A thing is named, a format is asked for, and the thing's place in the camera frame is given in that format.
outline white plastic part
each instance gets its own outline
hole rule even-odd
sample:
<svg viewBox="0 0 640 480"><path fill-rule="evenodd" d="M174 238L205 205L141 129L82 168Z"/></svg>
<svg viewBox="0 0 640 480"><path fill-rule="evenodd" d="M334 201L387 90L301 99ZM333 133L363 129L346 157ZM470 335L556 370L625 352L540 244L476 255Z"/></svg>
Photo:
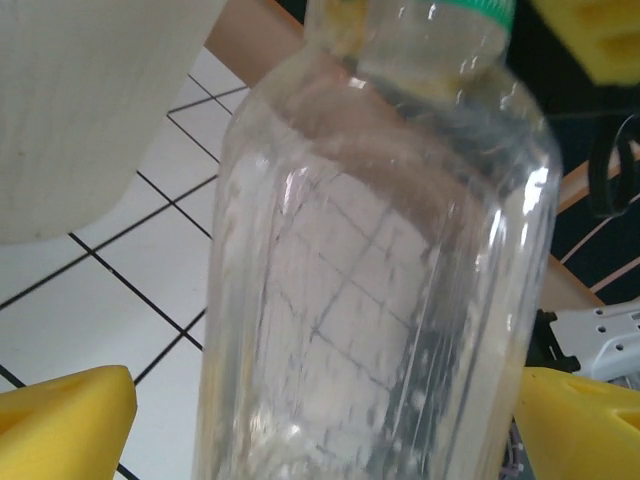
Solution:
<svg viewBox="0 0 640 480"><path fill-rule="evenodd" d="M551 329L562 353L578 358L576 375L609 381L640 370L640 302L556 314Z"/></svg>
<svg viewBox="0 0 640 480"><path fill-rule="evenodd" d="M0 2L0 243L120 199L224 3Z"/></svg>

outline clear plastic bottle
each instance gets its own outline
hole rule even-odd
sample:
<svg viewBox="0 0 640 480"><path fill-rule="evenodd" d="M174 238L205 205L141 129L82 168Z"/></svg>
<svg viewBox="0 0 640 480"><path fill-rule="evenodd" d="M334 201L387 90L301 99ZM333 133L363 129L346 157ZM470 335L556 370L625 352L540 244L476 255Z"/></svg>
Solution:
<svg viewBox="0 0 640 480"><path fill-rule="evenodd" d="M194 478L497 478L560 168L511 0L310 0L226 134Z"/></svg>

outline black grout line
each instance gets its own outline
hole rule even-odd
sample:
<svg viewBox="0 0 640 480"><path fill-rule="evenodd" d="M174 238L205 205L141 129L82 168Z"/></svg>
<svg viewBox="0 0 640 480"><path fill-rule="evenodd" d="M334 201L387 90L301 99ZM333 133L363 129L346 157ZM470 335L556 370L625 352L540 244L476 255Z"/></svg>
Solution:
<svg viewBox="0 0 640 480"><path fill-rule="evenodd" d="M222 92L222 93L219 93L217 95L213 95L213 98L218 99L218 98L226 97L227 95L231 95L232 93L241 92L242 90L250 90L250 88L247 87L246 85L244 87L232 88L231 90L227 90L226 92Z"/></svg>
<svg viewBox="0 0 640 480"><path fill-rule="evenodd" d="M169 353L171 349L177 345L177 343L180 341L182 337L183 337L183 334L180 333L180 335L176 336L176 338L171 340L171 343L169 343L169 345L164 347L164 349L160 352L160 354L156 358L154 358L153 361L149 365L147 365L147 367L142 372L140 372L140 375L138 375L136 379L133 381L134 385L138 386L138 384L142 380L144 380L144 377L149 375L149 373L151 373L151 370L153 370L156 367L156 365L160 363L160 360L166 357L167 353Z"/></svg>
<svg viewBox="0 0 640 480"><path fill-rule="evenodd" d="M209 239L211 239L211 234L209 234L209 232L207 232L204 228L202 228L202 226L196 222L193 218L191 218L191 216L189 216L189 214L187 212L185 212L179 205L177 202L179 202L180 200L182 200L183 198L187 197L189 194L195 192L196 190L199 190L201 187L203 187L204 185L207 185L209 182L212 182L213 180L216 179L216 175L214 175L213 178L207 180L204 184L199 185L197 188L191 189L189 190L189 192L187 192L185 195L181 195L180 197L178 197L178 199L176 200L171 200L171 198L169 198L162 190L160 190L160 188L158 188L157 186L155 186L153 184L153 182L151 180L149 180L147 177L144 176L144 174L138 172L138 175L145 181L147 182L151 188L153 188L156 192L158 192L160 195L162 195L162 197L165 198L165 200L167 200L169 202L169 205L173 205L180 213L182 213L185 217L187 217L187 219L193 223L196 227L198 227L198 230L200 230L202 233L204 233L207 237L209 237Z"/></svg>
<svg viewBox="0 0 640 480"><path fill-rule="evenodd" d="M7 370L4 365L0 364L0 377L4 377L10 384L16 388L26 387L26 384L16 377L13 373Z"/></svg>
<svg viewBox="0 0 640 480"><path fill-rule="evenodd" d="M67 270L69 270L71 267L73 267L74 265L80 263L82 260L84 260L85 258L89 257L90 254L89 253L85 253L84 255L81 255L80 257L76 258L75 260L71 261L70 263L66 264L64 267L59 268L58 270L56 270L55 272L47 275L46 277L44 277L42 280L34 283L33 285L31 285L30 287L24 289L23 291L21 291L20 293L14 295L13 297L9 298L8 300L4 301L3 303L0 304L0 310L3 310L5 308L7 308L9 305L17 302L18 300L20 300L22 297L28 295L29 293L33 292L34 290L40 288L42 285L44 285L45 283L47 283L49 280L52 280L53 278L57 277L58 275L60 275L61 273L66 272Z"/></svg>
<svg viewBox="0 0 640 480"><path fill-rule="evenodd" d="M115 268L109 265L100 255L98 255L94 250L92 250L86 243L80 240L75 234L70 233L69 236L82 248L84 248L87 253L89 253L94 259L96 259L104 268L106 268L114 277L124 283L129 290L135 293L144 303L149 305L162 318L164 318L173 328L175 328L178 332L182 333L184 330L178 325L169 315L164 313L155 303L153 303L144 293L138 290L129 280L122 276L120 272L118 272Z"/></svg>
<svg viewBox="0 0 640 480"><path fill-rule="evenodd" d="M206 310L202 310L198 315L196 315L196 318L194 318L193 320L191 320L191 322L189 322L189 325L187 325L187 328L184 329L183 332L180 332L180 334L174 338L173 340L171 340L171 342L169 343L169 345L167 345L161 352L160 354L153 359L153 361L140 373L140 375L138 375L136 377L136 379L134 380L134 384L137 386L147 375L149 375L149 373L151 373L151 370L153 370L159 363L160 361L167 356L167 354L173 349L173 347L175 347L178 342L182 339L182 338L188 338L189 335L187 334L187 332L202 318L204 317Z"/></svg>
<svg viewBox="0 0 640 480"><path fill-rule="evenodd" d="M233 116L233 112L231 110L229 110L227 107L225 107L220 100L218 100L217 98L213 99L214 102L216 102L218 105L220 105L229 115Z"/></svg>
<svg viewBox="0 0 640 480"><path fill-rule="evenodd" d="M135 230L136 228L138 228L140 225L142 225L143 223L145 223L147 220L151 220L153 217L155 217L156 215L164 212L165 210L167 210L169 207L171 207L171 203L167 203L166 205L163 205L162 207L160 207L158 210L151 212L149 215L147 215L146 217L138 220L136 223L134 223L133 225L128 226L127 228L125 228L124 230L122 230L120 233L115 234L113 237L109 238L108 240L105 240L104 242L102 242L101 244L99 244L97 247L94 247L92 250L94 252L97 252L98 250L102 250L104 247L106 247L107 245L112 244L113 242L115 242L116 240L118 240L119 238L122 238L123 236L125 236L127 233L129 233L131 230Z"/></svg>
<svg viewBox="0 0 640 480"><path fill-rule="evenodd" d="M226 92L222 92L222 93L218 93L217 95L213 95L209 90L207 90L206 88L204 88L202 86L202 84L197 81L195 78L193 78L193 75L189 74L188 75L189 78L191 80L193 80L193 82L198 85L201 89L203 89L206 93L208 93L209 95L211 95L211 98L220 98L220 97L224 97L225 95L231 95L232 93L236 93L236 92L240 92L242 90L244 90L245 88L249 88L246 85L243 85L242 87L236 87L236 88L232 88L231 90L227 90Z"/></svg>
<svg viewBox="0 0 640 480"><path fill-rule="evenodd" d="M198 100L197 102L188 103L188 104L183 105L181 107L176 107L173 110L169 110L167 112L167 115L171 115L172 113L181 112L182 110L186 110L187 108L196 107L198 105L202 105L203 103L207 103L207 102L210 102L211 100L213 100L213 97L211 96L211 94L209 92L206 92L206 93L207 93L207 95L209 95L207 98L203 98L202 100Z"/></svg>
<svg viewBox="0 0 640 480"><path fill-rule="evenodd" d="M200 350L201 352L204 350L204 347L200 344L199 341L197 341L195 338L193 338L191 335L189 335L188 333L185 335L185 338L187 340L189 340L191 343L193 343L195 345L195 347Z"/></svg>
<svg viewBox="0 0 640 480"><path fill-rule="evenodd" d="M120 475L122 475L127 480L140 480L138 477L136 477L133 474L133 472L131 472L131 470L129 470L127 467L125 467L121 463L118 464L118 468L116 470Z"/></svg>
<svg viewBox="0 0 640 480"><path fill-rule="evenodd" d="M191 135L189 132L187 132L184 128L182 128L182 126L176 122L173 118L171 118L170 115L167 115L167 118L171 121L171 123L173 123L176 127L178 127L180 129L180 131L182 133L184 133L187 137L189 137L189 139L195 143L196 145L198 145L207 155L209 155L211 158L213 158L218 164L220 164L220 162L218 162L218 159L216 158L216 156L211 153L209 150L207 150L204 145L202 145L199 141L197 141L195 138L193 138L193 135Z"/></svg>

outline white tile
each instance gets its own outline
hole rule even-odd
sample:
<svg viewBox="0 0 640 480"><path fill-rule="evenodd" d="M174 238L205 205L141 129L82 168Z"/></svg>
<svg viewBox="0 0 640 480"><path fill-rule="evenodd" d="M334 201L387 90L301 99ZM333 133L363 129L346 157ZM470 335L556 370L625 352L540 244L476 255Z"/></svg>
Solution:
<svg viewBox="0 0 640 480"><path fill-rule="evenodd" d="M406 265L419 265L428 244L411 222L397 212L385 215L374 243Z"/></svg>
<svg viewBox="0 0 640 480"><path fill-rule="evenodd" d="M135 377L175 334L87 258L0 312L0 363L27 384L111 364Z"/></svg>
<svg viewBox="0 0 640 480"><path fill-rule="evenodd" d="M362 290L344 288L320 331L371 378L389 388L396 383L409 330Z"/></svg>
<svg viewBox="0 0 640 480"><path fill-rule="evenodd" d="M178 202L180 208L211 235L213 234L213 210L217 184L218 180L216 179Z"/></svg>
<svg viewBox="0 0 640 480"><path fill-rule="evenodd" d="M222 138L231 120L229 112L212 100L172 113L171 118L220 160Z"/></svg>
<svg viewBox="0 0 640 480"><path fill-rule="evenodd" d="M244 86L242 80L206 48L200 51L191 76L213 96Z"/></svg>
<svg viewBox="0 0 640 480"><path fill-rule="evenodd" d="M371 245L356 265L352 279L371 298L409 323L426 274L427 267L419 259L407 265Z"/></svg>
<svg viewBox="0 0 640 480"><path fill-rule="evenodd" d="M365 236L370 236L380 225L387 206L362 182L341 173L329 185L327 193L340 211L356 225Z"/></svg>
<svg viewBox="0 0 640 480"><path fill-rule="evenodd" d="M249 89L245 88L244 90L240 90L238 92L229 93L227 95L223 95L218 97L218 101L227 107L231 113L234 113L236 109L242 103L242 100L249 94Z"/></svg>
<svg viewBox="0 0 640 480"><path fill-rule="evenodd" d="M10 392L11 390L15 390L15 387L9 380L0 376L0 393Z"/></svg>
<svg viewBox="0 0 640 480"><path fill-rule="evenodd" d="M350 272L367 248L367 239L338 207L321 196L311 197L296 213L292 231L342 273Z"/></svg>
<svg viewBox="0 0 640 480"><path fill-rule="evenodd" d="M139 175L135 175L129 190L114 208L98 221L75 233L87 245L96 247L167 203L162 195Z"/></svg>
<svg viewBox="0 0 640 480"><path fill-rule="evenodd" d="M189 335L197 340L202 346L204 346L204 333L206 326L207 316L205 315L200 320L198 320L193 327L191 327L191 330L189 330Z"/></svg>
<svg viewBox="0 0 640 480"><path fill-rule="evenodd" d="M165 195L174 199L213 177L218 171L218 162L165 118L139 170Z"/></svg>
<svg viewBox="0 0 640 480"><path fill-rule="evenodd" d="M68 236L0 246L0 303L84 254Z"/></svg>
<svg viewBox="0 0 640 480"><path fill-rule="evenodd" d="M297 391L298 415L315 427L318 443L328 440L325 445L331 453L365 463L384 424L389 392L318 336L302 370L301 381L288 386Z"/></svg>
<svg viewBox="0 0 640 480"><path fill-rule="evenodd" d="M190 77L182 84L178 95L171 104L171 110L175 108L184 107L185 105L191 105L192 103L199 102L209 98L209 94L205 92L196 82L191 80Z"/></svg>
<svg viewBox="0 0 640 480"><path fill-rule="evenodd" d="M200 351L180 340L138 385L121 461L139 478L191 478L201 361Z"/></svg>
<svg viewBox="0 0 640 480"><path fill-rule="evenodd" d="M209 239L173 207L100 255L181 326L205 307Z"/></svg>

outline bottle neck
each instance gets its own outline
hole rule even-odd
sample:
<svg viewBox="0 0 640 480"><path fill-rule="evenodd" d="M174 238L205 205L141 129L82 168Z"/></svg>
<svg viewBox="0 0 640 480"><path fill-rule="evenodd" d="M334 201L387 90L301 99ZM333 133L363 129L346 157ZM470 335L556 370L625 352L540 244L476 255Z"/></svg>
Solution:
<svg viewBox="0 0 640 480"><path fill-rule="evenodd" d="M453 78L499 59L515 0L310 0L305 36L386 78Z"/></svg>

